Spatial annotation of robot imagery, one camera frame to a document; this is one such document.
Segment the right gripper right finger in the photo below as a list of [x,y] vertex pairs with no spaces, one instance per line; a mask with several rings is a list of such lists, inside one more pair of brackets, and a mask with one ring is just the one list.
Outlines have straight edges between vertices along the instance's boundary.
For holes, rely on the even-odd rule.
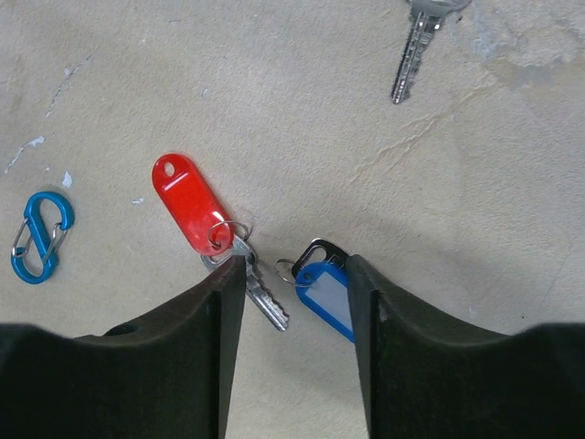
[[372,438],[581,438],[584,326],[507,336],[462,321],[349,257],[348,300]]

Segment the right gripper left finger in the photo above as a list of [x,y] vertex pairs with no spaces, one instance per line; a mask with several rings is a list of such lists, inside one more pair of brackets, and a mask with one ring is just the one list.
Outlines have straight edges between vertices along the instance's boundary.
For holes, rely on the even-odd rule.
[[1,327],[4,438],[222,438],[239,344],[245,262],[104,335]]

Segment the red tag key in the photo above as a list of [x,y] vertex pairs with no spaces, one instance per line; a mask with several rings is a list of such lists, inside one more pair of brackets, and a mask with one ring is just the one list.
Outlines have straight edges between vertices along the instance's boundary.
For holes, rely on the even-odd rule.
[[211,272],[232,256],[245,260],[246,293],[279,331],[288,329],[289,317],[261,281],[257,253],[248,243],[250,229],[231,219],[211,186],[186,155],[165,154],[152,169],[159,198],[186,240]]

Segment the teal carabiner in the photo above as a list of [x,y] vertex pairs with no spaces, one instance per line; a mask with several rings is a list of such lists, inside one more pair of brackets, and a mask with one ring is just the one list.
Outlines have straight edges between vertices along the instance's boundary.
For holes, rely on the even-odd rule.
[[[52,203],[60,213],[60,221],[51,231],[48,231],[40,211],[44,201]],[[74,223],[75,213],[65,196],[55,191],[33,194],[25,206],[23,222],[11,249],[11,265],[17,277],[27,284],[41,284],[48,280],[59,265],[59,248]],[[40,274],[33,274],[27,268],[26,256],[32,243],[41,259]]]

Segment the blue tag key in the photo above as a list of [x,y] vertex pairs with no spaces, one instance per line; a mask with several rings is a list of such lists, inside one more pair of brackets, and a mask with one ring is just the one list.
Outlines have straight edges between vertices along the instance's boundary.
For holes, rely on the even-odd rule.
[[323,238],[313,239],[296,260],[281,258],[274,271],[294,291],[303,305],[335,331],[355,342],[348,300],[348,253]]

